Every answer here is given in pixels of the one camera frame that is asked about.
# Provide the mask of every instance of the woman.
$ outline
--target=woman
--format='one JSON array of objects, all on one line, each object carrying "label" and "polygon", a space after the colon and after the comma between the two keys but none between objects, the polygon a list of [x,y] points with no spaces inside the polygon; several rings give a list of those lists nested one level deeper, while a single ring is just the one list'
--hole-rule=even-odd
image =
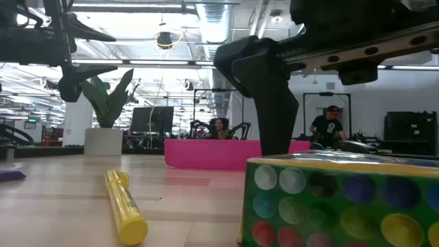
[{"label": "woman", "polygon": [[228,128],[228,120],[226,118],[219,118],[215,120],[215,132],[208,133],[207,139],[225,140],[227,137],[226,130]]}]

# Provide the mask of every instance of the monitor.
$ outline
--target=monitor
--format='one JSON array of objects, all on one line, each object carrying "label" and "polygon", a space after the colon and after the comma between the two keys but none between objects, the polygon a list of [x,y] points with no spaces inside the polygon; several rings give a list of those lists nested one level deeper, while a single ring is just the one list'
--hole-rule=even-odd
[{"label": "monitor", "polygon": [[[150,113],[152,107],[136,107],[132,112],[131,131],[149,132]],[[173,106],[158,106],[154,108],[151,117],[151,132],[172,132],[174,120]]]},{"label": "monitor", "polygon": [[36,129],[36,122],[33,121],[25,122],[25,130],[35,130],[35,129]]}]

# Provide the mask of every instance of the man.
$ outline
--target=man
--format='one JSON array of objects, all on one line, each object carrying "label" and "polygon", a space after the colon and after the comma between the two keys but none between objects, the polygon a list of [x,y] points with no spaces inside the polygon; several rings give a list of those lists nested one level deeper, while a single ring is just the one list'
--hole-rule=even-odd
[{"label": "man", "polygon": [[337,106],[329,106],[326,114],[316,117],[309,127],[313,134],[320,135],[318,143],[324,147],[333,146],[333,139],[336,134],[339,134],[342,140],[347,140],[342,124],[336,119],[339,113],[340,110]]}]

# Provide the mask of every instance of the wooden table surface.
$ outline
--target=wooden table surface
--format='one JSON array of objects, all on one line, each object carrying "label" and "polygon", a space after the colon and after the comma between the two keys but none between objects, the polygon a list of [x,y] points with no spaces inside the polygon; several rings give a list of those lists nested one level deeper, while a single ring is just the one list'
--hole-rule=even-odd
[{"label": "wooden table surface", "polygon": [[244,173],[172,169],[163,156],[57,156],[16,159],[0,169],[26,180],[0,183],[0,246],[121,246],[104,171],[130,175],[147,220],[140,246],[235,247]]}]

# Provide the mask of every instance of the person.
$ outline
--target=person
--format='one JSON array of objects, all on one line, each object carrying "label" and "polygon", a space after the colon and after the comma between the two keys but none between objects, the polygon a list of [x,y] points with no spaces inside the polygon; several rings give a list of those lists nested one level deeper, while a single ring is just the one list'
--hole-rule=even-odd
[{"label": "person", "polygon": [[329,106],[326,114],[316,117],[309,127],[313,134],[320,136],[317,142],[326,148],[333,146],[333,139],[337,134],[343,141],[347,140],[342,124],[336,119],[339,114],[340,109],[337,106]]},{"label": "person", "polygon": [[228,128],[228,120],[225,118],[219,118],[215,120],[215,132],[208,133],[207,139],[219,139],[224,140],[227,137],[226,130]]}]

